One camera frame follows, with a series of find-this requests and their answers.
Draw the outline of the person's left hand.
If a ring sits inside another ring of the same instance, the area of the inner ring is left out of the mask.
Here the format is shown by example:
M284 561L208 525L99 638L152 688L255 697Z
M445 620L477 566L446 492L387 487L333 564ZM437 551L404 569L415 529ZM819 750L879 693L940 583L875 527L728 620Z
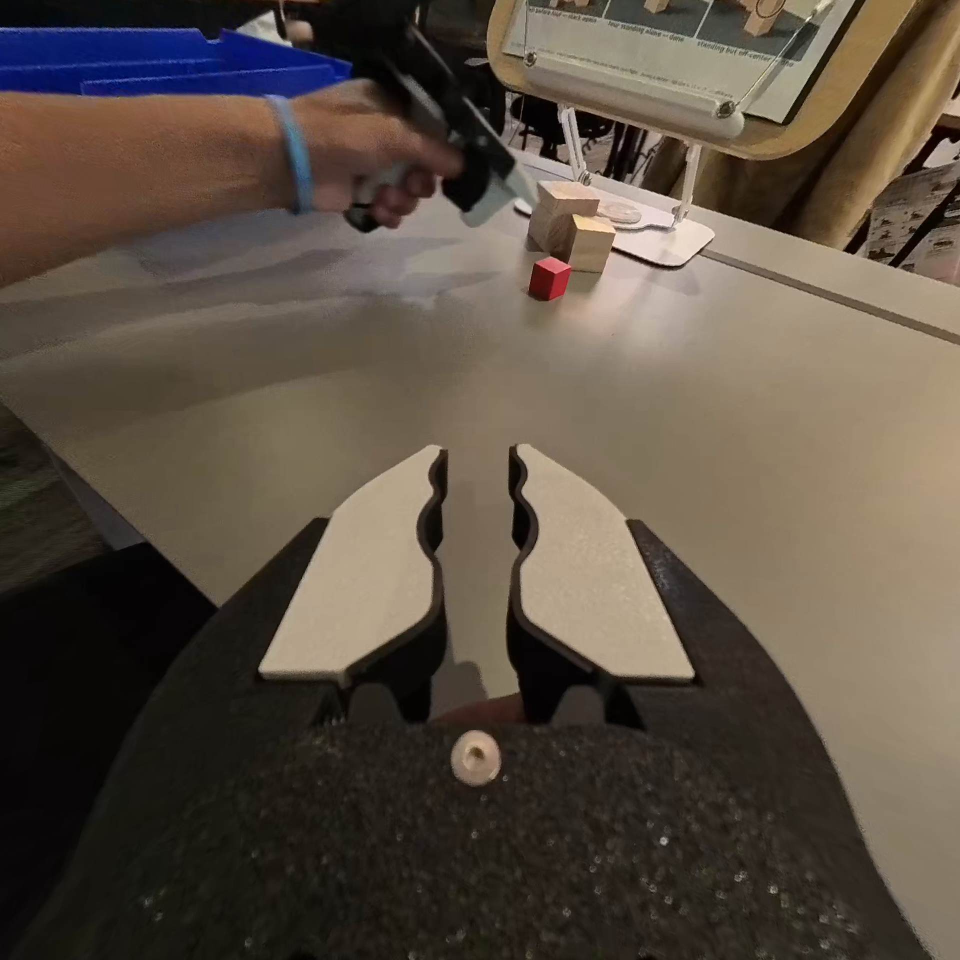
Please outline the person's left hand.
M399 183L377 186L366 209L378 227L395 230L434 195L439 181L463 171L461 150L413 126L371 80L331 85L293 99L290 107L320 212L347 212L363 182L398 167Z

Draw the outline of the blue wristband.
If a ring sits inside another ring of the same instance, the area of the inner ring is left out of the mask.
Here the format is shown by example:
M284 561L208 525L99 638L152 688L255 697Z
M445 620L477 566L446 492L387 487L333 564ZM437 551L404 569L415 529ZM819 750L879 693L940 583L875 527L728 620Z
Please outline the blue wristband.
M280 130L291 174L293 200L290 210L296 216L309 214L315 210L314 177L305 135L287 98L269 94L265 101L270 105Z

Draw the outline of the person's dark pants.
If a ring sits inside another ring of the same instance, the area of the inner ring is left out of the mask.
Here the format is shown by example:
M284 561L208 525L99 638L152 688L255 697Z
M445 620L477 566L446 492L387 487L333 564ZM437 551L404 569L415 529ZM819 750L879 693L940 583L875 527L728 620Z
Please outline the person's dark pants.
M2 958L62 874L130 726L216 610L147 543L2 593Z

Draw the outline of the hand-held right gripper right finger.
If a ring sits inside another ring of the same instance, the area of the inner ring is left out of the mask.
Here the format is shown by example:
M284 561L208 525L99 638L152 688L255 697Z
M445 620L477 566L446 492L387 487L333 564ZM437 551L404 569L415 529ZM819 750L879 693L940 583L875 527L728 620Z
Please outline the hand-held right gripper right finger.
M624 512L532 444L509 450L508 656L528 722L547 724L572 689L599 716L629 716L632 687L697 680Z

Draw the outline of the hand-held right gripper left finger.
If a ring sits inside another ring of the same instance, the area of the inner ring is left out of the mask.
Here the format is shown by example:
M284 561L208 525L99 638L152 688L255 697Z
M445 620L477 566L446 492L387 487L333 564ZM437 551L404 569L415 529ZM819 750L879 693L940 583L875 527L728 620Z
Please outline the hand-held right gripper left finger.
M437 551L448 451L428 444L333 511L258 665L268 682L323 682L352 699L390 691L426 721L449 628Z

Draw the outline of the instruction sign on white stand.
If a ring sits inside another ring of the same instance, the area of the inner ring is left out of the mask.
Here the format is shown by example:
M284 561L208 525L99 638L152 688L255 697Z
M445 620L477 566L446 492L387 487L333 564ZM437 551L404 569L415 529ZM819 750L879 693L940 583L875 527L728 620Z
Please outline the instruction sign on white stand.
M558 104L574 178L587 179L581 110L687 145L671 212L640 205L618 250L679 268L714 238L689 220L704 148L790 154L785 136L858 2L496 2L486 53L501 83Z

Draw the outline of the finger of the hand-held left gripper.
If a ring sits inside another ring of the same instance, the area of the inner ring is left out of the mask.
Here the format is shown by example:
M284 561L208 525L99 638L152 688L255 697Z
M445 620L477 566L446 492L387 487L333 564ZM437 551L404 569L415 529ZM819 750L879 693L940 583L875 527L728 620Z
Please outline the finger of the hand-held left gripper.
M516 200L537 201L537 186L510 150L471 150L461 184L461 220L470 228L489 222Z

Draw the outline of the black office chair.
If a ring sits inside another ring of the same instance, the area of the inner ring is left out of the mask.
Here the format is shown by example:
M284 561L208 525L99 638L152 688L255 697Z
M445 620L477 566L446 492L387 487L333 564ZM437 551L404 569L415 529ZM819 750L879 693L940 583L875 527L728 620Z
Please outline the black office chair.
M469 56L458 66L458 76L508 147L572 164L557 103L508 91L481 56ZM683 144L587 111L577 110L575 116L588 174L661 194L677 187L685 165Z

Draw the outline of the printed paper sheet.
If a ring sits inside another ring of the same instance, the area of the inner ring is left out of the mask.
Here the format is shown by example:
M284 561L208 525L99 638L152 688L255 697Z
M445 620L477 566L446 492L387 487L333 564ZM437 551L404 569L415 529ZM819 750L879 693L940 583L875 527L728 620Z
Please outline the printed paper sheet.
M958 183L959 161L920 169L893 180L870 210L861 257L889 265Z

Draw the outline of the blue plastic bin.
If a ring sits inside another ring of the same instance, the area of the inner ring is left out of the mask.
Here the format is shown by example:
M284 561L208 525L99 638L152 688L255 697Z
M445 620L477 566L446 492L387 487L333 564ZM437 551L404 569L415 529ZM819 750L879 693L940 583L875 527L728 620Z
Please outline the blue plastic bin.
M293 98L352 77L342 59L241 31L1 30L1 90L88 97L276 95Z

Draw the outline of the small red cube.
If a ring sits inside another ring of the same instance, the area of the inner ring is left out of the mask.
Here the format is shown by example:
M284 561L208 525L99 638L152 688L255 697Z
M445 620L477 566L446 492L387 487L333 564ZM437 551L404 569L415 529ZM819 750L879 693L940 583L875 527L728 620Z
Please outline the small red cube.
M570 276L568 262L554 256L540 258L532 266L528 295L539 302L557 300L566 293Z

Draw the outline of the pale wooden cube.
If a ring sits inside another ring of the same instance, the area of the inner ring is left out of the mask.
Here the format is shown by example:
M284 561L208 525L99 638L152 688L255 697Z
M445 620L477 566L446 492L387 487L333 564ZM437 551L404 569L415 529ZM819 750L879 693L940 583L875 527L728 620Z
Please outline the pale wooden cube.
M572 214L568 218L557 257L572 272L601 275L617 236L615 227L603 218Z

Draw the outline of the rounded wooden board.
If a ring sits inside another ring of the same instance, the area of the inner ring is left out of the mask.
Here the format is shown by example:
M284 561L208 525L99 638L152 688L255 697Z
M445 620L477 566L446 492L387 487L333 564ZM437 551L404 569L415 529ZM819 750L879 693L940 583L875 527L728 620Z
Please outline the rounded wooden board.
M746 160L810 145L878 49L864 2L494 2L510 90Z

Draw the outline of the person's left forearm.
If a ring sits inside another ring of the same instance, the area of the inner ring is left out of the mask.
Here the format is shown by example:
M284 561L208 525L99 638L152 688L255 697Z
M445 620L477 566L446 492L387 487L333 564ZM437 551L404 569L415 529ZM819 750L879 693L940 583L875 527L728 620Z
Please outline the person's left forearm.
M296 200L264 99L3 93L1 283L116 246Z

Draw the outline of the dark-grained wooden cube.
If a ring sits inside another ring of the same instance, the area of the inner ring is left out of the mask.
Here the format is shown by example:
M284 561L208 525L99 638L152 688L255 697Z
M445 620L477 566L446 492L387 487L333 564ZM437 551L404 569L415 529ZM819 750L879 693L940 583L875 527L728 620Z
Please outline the dark-grained wooden cube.
M536 202L529 220L530 242L547 256L557 257L566 243L574 215L593 217L599 210L600 194L591 186L559 179L536 183Z

